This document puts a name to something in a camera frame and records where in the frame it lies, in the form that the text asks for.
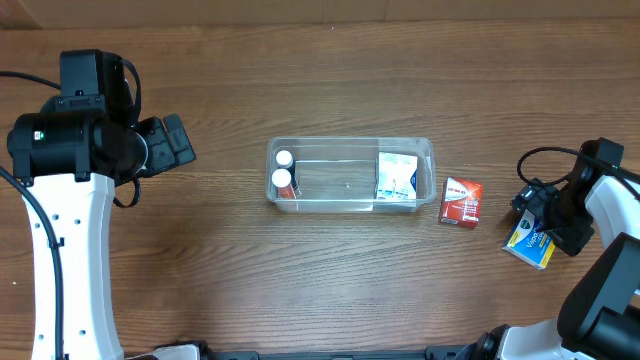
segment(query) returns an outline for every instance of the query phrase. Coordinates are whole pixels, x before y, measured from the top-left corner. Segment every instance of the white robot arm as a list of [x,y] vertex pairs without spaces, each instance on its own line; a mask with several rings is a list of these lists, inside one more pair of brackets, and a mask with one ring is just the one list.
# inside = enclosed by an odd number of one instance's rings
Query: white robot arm
[[[636,191],[640,191],[640,185],[633,182],[629,182],[629,184]],[[589,191],[585,199],[585,205],[587,211],[593,216],[598,225],[600,237],[605,248],[608,248],[615,239],[623,240],[621,235],[624,235],[630,250],[626,250],[624,254],[616,254],[616,259],[619,259],[616,265],[618,267],[627,267],[630,272],[637,273],[640,263],[634,263],[633,260],[640,259],[637,258],[637,254],[640,252],[633,250],[640,248],[640,241],[637,240],[640,239],[640,202],[617,179],[603,175]],[[624,269],[625,271],[616,270],[618,272],[616,275],[627,272],[627,269]],[[620,282],[615,281],[615,275],[611,276],[611,280],[613,281],[611,281],[610,285],[617,288],[604,289],[602,287],[602,291],[609,291],[607,295],[613,295],[618,292],[624,294],[624,290],[620,288]],[[621,296],[621,302],[614,299],[614,301],[608,302],[607,305],[617,305],[618,310],[621,309],[624,312],[633,289],[635,287],[632,287],[630,291],[627,286],[626,296]],[[568,306],[573,306],[573,302],[570,304],[565,303],[564,307]],[[589,325],[591,336],[594,336],[593,331],[598,326],[602,326],[597,323]],[[630,326],[629,329],[621,329],[615,334],[615,337],[626,343],[622,346],[625,350],[619,349],[621,347],[619,346],[620,344],[608,344],[608,346],[616,348],[615,351],[618,352],[619,356],[617,358],[638,358],[637,356],[640,356],[640,352],[638,352],[638,349],[640,349],[640,343],[638,343],[640,337],[638,337],[637,329],[634,329],[633,326]],[[563,347],[563,340],[558,332],[558,318],[527,327],[512,327],[505,331],[496,358],[502,360],[590,360],[595,358],[579,350],[574,352]]]
[[[136,80],[135,103],[125,67]],[[177,115],[138,121],[140,80],[118,55],[63,52],[61,85],[18,77],[60,89],[40,113],[18,118],[7,138],[13,177],[0,169],[24,196],[33,235],[32,359],[124,359],[111,305],[112,204],[135,205],[140,178],[189,163],[195,152]],[[136,195],[125,206],[115,198],[115,188],[128,182]],[[183,344],[148,358],[199,359],[199,348]]]

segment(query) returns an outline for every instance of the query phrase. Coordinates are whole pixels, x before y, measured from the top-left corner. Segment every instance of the small cardboard box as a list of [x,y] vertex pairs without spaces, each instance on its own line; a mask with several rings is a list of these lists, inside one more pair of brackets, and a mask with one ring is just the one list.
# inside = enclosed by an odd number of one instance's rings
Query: small cardboard box
[[556,246],[544,231],[537,231],[540,226],[540,221],[529,210],[525,210],[502,249],[538,270],[546,268]]
[[444,181],[440,222],[475,228],[480,218],[482,184],[449,177]]

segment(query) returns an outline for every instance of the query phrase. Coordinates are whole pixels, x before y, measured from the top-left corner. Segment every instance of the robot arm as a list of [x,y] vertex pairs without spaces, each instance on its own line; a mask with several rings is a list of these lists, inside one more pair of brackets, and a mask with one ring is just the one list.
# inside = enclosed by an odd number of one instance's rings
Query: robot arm
[[[599,139],[583,144],[581,153],[618,169],[622,147]],[[577,254],[586,244],[594,233],[593,220],[606,250],[567,297],[558,318],[485,334],[476,355],[502,360],[640,359],[640,312],[630,305],[640,286],[640,201],[628,189],[638,192],[640,185],[635,174],[616,170],[627,182],[624,186],[603,169],[606,166],[594,168],[579,158],[562,190],[529,185],[514,198],[514,209],[532,211],[567,254]],[[485,346],[487,337],[493,339],[491,346]]]
[[[123,67],[136,79],[135,103]],[[112,203],[126,206],[115,198],[115,188],[133,182],[135,205],[139,178],[191,162],[195,153],[177,115],[138,122],[140,82],[128,61],[99,50],[70,51],[60,55],[60,69],[60,96],[40,113],[20,116],[7,139],[14,177],[44,209],[57,238],[47,237],[43,219],[25,199],[34,248],[32,359],[120,360],[124,354],[111,305],[109,220]],[[64,286],[53,281],[50,240],[57,243]],[[62,312],[56,312],[56,287],[62,288]],[[60,323],[61,334],[56,332]],[[60,339],[63,355],[56,357]],[[199,359],[199,350],[184,345],[149,358]]]

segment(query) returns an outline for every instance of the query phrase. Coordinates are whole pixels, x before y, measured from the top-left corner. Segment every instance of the white bottle cap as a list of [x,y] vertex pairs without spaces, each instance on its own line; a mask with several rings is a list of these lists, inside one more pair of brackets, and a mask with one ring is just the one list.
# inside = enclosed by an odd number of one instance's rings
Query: white bottle cap
[[293,165],[293,155],[287,150],[278,151],[276,155],[276,163],[283,169],[288,169]]
[[291,184],[291,173],[285,169],[278,169],[271,175],[271,182],[279,188],[287,187]]

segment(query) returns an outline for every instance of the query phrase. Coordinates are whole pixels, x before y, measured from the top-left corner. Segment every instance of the white plastic casing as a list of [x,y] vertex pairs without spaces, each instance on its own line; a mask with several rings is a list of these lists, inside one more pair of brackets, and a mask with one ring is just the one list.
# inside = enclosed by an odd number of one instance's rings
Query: white plastic casing
[[[628,183],[640,192],[640,185]],[[589,191],[585,206],[598,225],[605,249],[621,232],[640,239],[640,202],[616,178],[600,177]]]
[[525,327],[512,327],[502,337],[496,359],[500,360],[593,360],[562,347],[558,318]]
[[[113,179],[91,174],[36,177],[29,191],[49,216],[60,247],[64,285],[64,352],[70,359],[119,360],[124,353],[111,305],[109,220]],[[32,359],[54,356],[55,284],[53,262],[41,220],[27,203],[33,235],[36,328]]]

